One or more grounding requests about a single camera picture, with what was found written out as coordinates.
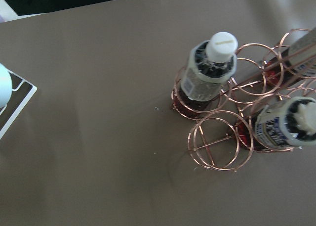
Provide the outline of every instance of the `wire bottle holder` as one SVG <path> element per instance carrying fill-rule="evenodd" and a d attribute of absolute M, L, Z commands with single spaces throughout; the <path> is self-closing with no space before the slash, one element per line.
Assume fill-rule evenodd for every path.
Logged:
<path fill-rule="evenodd" d="M 316 77 L 303 75 L 313 64 L 307 65 L 297 73 L 292 70 L 293 67 L 315 59 L 316 55 L 314 54 L 290 66 L 286 63 L 288 59 L 315 47 L 316 43 L 286 57 L 282 56 L 282 50 L 289 47 L 285 41 L 290 35 L 309 31 L 309 29 L 293 29 L 286 33 L 274 47 L 259 43 L 250 43 L 239 47 L 236 51 L 238 63 L 247 62 L 255 67 L 255 73 L 241 82 L 231 77 L 222 86 L 221 91 L 207 109 L 203 111 L 195 110 L 183 101 L 179 94 L 179 87 L 185 67 L 177 72 L 171 92 L 173 109 L 196 122 L 189 132 L 187 145 L 188 153 L 197 164 L 207 169 L 236 171 L 250 159 L 253 151 L 261 153 L 293 151 L 294 147 L 278 149 L 262 143 L 254 134 L 251 118 L 265 105 L 273 102 L 293 96 L 316 97 L 314 87 L 316 86 Z M 266 50 L 262 61 L 258 62 L 251 58 L 240 57 L 241 53 L 255 47 Z M 268 61 L 271 60 L 271 57 L 274 58 L 275 62 Z M 277 66 L 279 71 L 271 72 Z M 287 72 L 291 74 L 291 78 L 284 80 L 284 74 Z"/>

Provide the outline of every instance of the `bottle with white label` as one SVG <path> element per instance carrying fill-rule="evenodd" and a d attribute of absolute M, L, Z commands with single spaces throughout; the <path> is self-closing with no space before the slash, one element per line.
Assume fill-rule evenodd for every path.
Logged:
<path fill-rule="evenodd" d="M 252 118 L 254 133 L 274 150 L 316 146 L 316 100 L 293 97 L 265 107 Z"/>
<path fill-rule="evenodd" d="M 237 46 L 237 39 L 232 34 L 219 32 L 209 41 L 204 41 L 191 50 L 178 91 L 186 105 L 203 111 L 219 94 L 222 85 L 236 71 Z M 196 115 L 185 112 L 189 117 Z"/>
<path fill-rule="evenodd" d="M 293 45 L 291 45 L 288 49 L 286 49 L 285 51 L 282 52 L 282 58 L 287 57 L 288 55 L 292 55 L 295 52 L 299 51 L 300 49 L 303 49 L 309 45 L 312 44 L 316 44 L 316 27 L 314 29 L 312 29 L 309 33 L 307 33 L 306 35 L 304 35 L 302 38 L 300 38 L 299 40 L 297 40 Z M 316 55 L 316 45 L 311 47 L 310 49 L 307 49 L 304 52 L 301 52 L 293 57 L 291 57 L 290 59 L 288 59 L 287 61 L 285 61 L 285 65 L 287 67 L 291 67 L 294 64 L 298 64 L 303 62 L 303 60 L 308 59 L 311 56 Z M 273 58 L 272 60 L 270 60 L 266 67 L 268 67 L 269 65 L 273 64 L 277 62 L 277 58 Z M 316 76 L 316 58 L 312 58 L 296 67 L 292 68 L 292 71 L 294 73 L 298 73 L 301 70 L 306 69 L 305 71 L 303 71 L 302 76 L 305 77 L 315 77 Z M 280 66 L 277 66 L 269 71 L 266 72 L 266 77 L 272 77 L 275 74 L 279 73 L 281 71 Z M 294 74 L 290 73 L 290 72 L 284 72 L 284 77 L 283 77 L 283 81 L 282 84 L 286 83 L 288 80 L 290 80 L 293 77 Z M 273 78 L 270 78 L 269 83 L 271 84 L 277 84 L 279 82 L 280 79 L 280 75 L 276 75 Z M 302 80 L 302 78 L 298 78 L 296 79 L 294 82 L 290 83 L 289 86 L 293 85 L 294 83 L 298 82 Z"/>

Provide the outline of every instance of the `white bottle cap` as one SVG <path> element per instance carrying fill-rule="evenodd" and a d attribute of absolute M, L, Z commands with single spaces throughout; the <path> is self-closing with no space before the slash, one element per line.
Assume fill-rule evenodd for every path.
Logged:
<path fill-rule="evenodd" d="M 12 80 L 8 70 L 0 64 L 0 108 L 10 100 L 12 94 Z"/>
<path fill-rule="evenodd" d="M 294 116 L 300 130 L 306 131 L 308 135 L 316 133 L 316 103 L 299 104 Z"/>
<path fill-rule="evenodd" d="M 228 32 L 218 32 L 212 36 L 206 46 L 205 52 L 209 61 L 226 63 L 230 61 L 237 47 L 238 42 L 236 37 Z"/>

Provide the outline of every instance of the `barcode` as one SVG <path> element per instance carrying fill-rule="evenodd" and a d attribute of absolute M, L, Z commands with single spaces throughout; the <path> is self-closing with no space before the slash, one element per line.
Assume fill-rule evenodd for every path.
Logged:
<path fill-rule="evenodd" d="M 186 78 L 183 84 L 183 91 L 187 94 L 190 94 L 193 89 L 193 83 L 189 78 Z"/>

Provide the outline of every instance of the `table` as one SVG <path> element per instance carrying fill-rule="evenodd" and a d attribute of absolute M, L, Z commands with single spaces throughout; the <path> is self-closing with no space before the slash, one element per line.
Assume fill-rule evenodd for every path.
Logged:
<path fill-rule="evenodd" d="M 1 226 L 314 225 L 314 148 L 206 170 L 170 110 L 191 48 L 223 30 L 273 45 L 315 26 L 314 1 L 114 0 L 0 24 L 0 62 L 38 87 L 0 141 Z"/>

